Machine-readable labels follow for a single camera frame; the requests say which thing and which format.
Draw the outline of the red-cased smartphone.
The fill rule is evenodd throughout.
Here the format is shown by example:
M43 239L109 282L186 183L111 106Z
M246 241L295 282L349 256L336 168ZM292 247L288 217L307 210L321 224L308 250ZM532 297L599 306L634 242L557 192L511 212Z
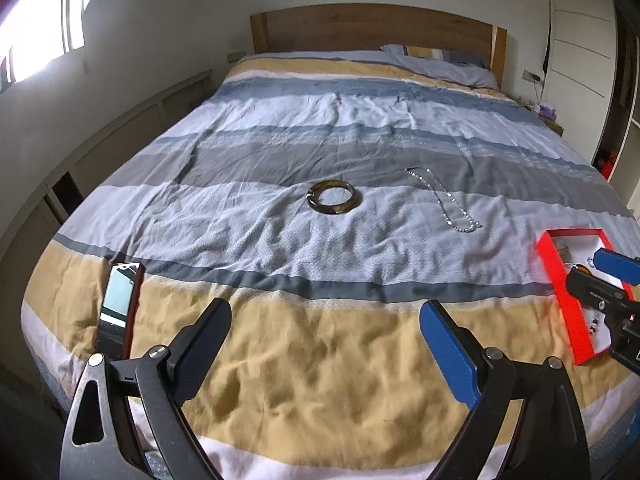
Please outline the red-cased smartphone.
M112 361L130 356L144 271L140 262L121 263L113 266L108 276L94 350Z

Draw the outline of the window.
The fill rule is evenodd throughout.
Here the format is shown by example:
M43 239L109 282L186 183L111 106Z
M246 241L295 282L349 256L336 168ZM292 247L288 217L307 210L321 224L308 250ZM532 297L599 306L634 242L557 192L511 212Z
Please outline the window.
M85 45L91 0L18 0L1 22L1 89Z

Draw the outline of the striped duvet bed cover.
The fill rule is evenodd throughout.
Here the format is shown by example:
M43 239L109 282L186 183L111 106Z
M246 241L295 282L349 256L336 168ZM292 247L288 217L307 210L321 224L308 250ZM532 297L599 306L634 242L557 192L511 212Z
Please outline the striped duvet bed cover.
M361 203L319 214L316 182ZM628 256L639 227L611 185L499 89L421 75L382 51L252 56L100 184L26 287L21 322L62 404L93 350L110 266L145 274L132 352L209 301L229 337L184 407L228 479L423 479L461 426L420 334L439 300L512 359L569 361L537 251L596 228Z

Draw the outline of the red object in wardrobe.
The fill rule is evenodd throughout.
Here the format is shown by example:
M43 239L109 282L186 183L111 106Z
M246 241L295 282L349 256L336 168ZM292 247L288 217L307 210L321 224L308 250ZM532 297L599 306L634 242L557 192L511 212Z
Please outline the red object in wardrobe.
M597 152L596 159L594 160L594 166L602 174L602 176L608 180L614 169L614 165L617 160L616 151L610 151L606 148L600 148Z

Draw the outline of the wooden nightstand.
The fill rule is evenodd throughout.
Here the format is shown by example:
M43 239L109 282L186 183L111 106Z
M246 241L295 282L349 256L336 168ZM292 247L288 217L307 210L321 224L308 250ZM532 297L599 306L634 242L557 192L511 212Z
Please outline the wooden nightstand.
M553 119L539 116L535 112L536 105L537 104L526 104L525 107L530 112L532 112L538 119L540 119L549 129L555 132L558 136L562 136L564 132L564 128L556 122L556 114L555 114L555 118Z

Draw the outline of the wooden headboard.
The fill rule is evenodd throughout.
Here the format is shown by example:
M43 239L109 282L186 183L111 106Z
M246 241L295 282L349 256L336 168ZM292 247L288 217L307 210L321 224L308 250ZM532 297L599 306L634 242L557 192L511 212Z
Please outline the wooden headboard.
M384 3L329 3L250 16L254 52L374 50L384 44L455 50L503 82L508 33L457 14Z

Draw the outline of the white wardrobe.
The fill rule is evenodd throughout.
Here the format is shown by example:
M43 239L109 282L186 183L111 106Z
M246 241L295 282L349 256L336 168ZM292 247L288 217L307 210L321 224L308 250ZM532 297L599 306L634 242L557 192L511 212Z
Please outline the white wardrobe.
M639 210L639 39L620 39L613 0L549 0L549 57L542 98L564 140Z

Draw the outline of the purple tissue box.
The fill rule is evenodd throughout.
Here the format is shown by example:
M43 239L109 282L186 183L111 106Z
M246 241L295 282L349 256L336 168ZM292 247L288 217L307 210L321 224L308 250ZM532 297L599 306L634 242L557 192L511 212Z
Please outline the purple tissue box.
M546 103L538 103L535 106L535 112L537 115L547 118L555 118L555 109L552 106L548 106Z

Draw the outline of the striped pillow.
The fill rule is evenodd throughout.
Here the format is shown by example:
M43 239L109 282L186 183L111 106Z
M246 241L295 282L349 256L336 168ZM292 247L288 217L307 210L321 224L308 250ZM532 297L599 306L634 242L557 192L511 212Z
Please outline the striped pillow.
M498 90L500 84L479 56L455 50L384 44L382 52L415 73L475 89Z

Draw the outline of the red jewelry box tray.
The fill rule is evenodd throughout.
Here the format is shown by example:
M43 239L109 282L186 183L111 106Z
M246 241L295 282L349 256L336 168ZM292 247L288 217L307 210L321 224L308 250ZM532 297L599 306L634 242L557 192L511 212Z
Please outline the red jewelry box tray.
M544 231L536 244L577 365L607 353L639 371L639 260L614 252L601 229Z

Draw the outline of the dark olive bangle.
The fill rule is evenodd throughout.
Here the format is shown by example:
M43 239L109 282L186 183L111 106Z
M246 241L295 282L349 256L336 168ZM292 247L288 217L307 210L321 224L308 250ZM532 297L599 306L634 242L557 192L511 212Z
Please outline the dark olive bangle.
M322 180L311 185L306 193L306 203L319 214L347 214L360 205L361 195L346 181Z

